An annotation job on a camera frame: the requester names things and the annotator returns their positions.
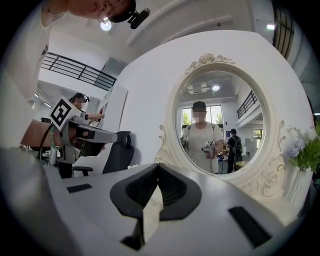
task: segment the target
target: white t-shirt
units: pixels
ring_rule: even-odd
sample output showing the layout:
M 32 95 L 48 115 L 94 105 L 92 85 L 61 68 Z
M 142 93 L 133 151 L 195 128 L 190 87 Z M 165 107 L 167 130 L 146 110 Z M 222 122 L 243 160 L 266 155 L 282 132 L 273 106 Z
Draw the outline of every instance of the white t-shirt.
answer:
M 37 92 L 50 26 L 43 27 L 39 5 L 13 37 L 0 65 L 0 147 L 18 147 L 34 118 L 28 103 Z
M 205 128 L 198 129 L 195 124 L 192 124 L 190 129 L 184 129 L 182 136 L 189 138 L 187 155 L 190 159 L 204 171 L 217 174 L 219 171 L 218 158 L 207 159 L 207 154 L 202 151 L 202 148 L 208 141 L 216 143 L 224 138 L 220 127 L 215 125 L 213 130 L 212 124 L 208 122 Z

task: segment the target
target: black office chair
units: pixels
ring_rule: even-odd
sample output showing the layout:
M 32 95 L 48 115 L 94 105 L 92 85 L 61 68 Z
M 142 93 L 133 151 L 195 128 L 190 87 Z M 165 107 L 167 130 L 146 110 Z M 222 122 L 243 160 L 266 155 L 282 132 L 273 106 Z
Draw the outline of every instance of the black office chair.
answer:
M 115 173 L 128 168 L 135 153 L 135 148 L 131 146 L 130 135 L 128 135 L 128 141 L 127 145 L 113 143 L 102 174 Z M 89 176 L 88 172 L 93 172 L 91 167 L 84 166 L 75 166 L 72 170 L 82 172 L 83 176 Z

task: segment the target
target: black backpack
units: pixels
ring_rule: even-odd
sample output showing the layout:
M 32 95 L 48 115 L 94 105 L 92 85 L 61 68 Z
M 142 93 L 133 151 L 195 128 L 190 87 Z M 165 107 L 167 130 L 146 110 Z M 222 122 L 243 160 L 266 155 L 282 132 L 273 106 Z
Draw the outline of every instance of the black backpack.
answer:
M 238 139 L 235 139 L 235 137 L 232 136 L 232 138 L 234 139 L 234 146 L 232 147 L 232 153 L 234 155 L 241 154 L 243 152 L 243 150 L 242 150 L 240 137 L 238 136 Z

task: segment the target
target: decorative carving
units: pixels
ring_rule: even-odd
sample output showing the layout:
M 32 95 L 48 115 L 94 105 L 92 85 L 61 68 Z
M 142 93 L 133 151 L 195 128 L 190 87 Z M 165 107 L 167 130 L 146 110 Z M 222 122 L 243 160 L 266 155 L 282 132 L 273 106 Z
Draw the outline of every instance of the decorative carving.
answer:
M 177 163 L 173 158 L 172 154 L 170 153 L 170 150 L 168 149 L 165 127 L 163 125 L 160 125 L 160 130 L 163 131 L 163 136 L 159 136 L 159 138 L 162 140 L 162 144 L 158 153 L 156 154 L 154 163 L 163 163 L 167 165 L 176 166 Z
M 285 122 L 281 121 L 279 131 L 284 125 Z M 269 198 L 275 195 L 283 195 L 282 185 L 286 177 L 286 168 L 281 151 L 281 142 L 285 139 L 286 137 L 278 138 L 279 144 L 274 149 L 274 157 L 271 158 L 267 167 L 260 173 L 260 177 L 242 188 L 244 192 L 253 198 L 259 199 L 261 197 Z
M 222 55 L 214 56 L 212 53 L 206 53 L 205 55 L 201 56 L 197 61 L 193 61 L 188 69 L 185 70 L 185 74 L 189 74 L 190 72 L 196 70 L 199 67 L 202 67 L 207 64 L 211 63 L 228 63 L 228 64 L 236 64 L 230 58 L 226 58 Z

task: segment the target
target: ceiling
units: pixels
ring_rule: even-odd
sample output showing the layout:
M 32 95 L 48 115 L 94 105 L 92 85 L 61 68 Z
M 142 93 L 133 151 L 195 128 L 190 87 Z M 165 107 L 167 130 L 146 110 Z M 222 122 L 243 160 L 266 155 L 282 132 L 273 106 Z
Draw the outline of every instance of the ceiling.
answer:
M 48 103 L 53 107 L 56 105 L 61 96 L 64 96 L 69 100 L 77 93 L 77 91 L 69 90 L 56 84 L 39 80 L 36 93 L 39 95 L 42 101 Z M 90 105 L 96 106 L 96 108 L 98 108 L 100 102 L 100 99 L 90 97 Z
M 201 92 L 197 94 L 189 93 L 189 87 L 193 87 L 196 90 L 196 88 L 199 88 L 204 84 L 210 88 L 207 92 Z M 218 85 L 220 89 L 218 91 L 213 91 L 212 87 L 216 85 Z M 248 86 L 242 79 L 234 74 L 223 71 L 206 72 L 191 81 L 190 85 L 185 88 L 181 102 L 192 102 L 213 98 L 227 98 L 230 100 L 230 97 L 234 97 L 236 99 L 240 88 L 244 85 Z
M 82 39 L 129 63 L 170 40 L 212 30 L 253 31 L 247 0 L 137 0 L 137 11 L 150 16 L 132 30 L 127 22 L 114 23 L 103 31 L 97 20 L 66 13 L 52 25 L 54 31 Z

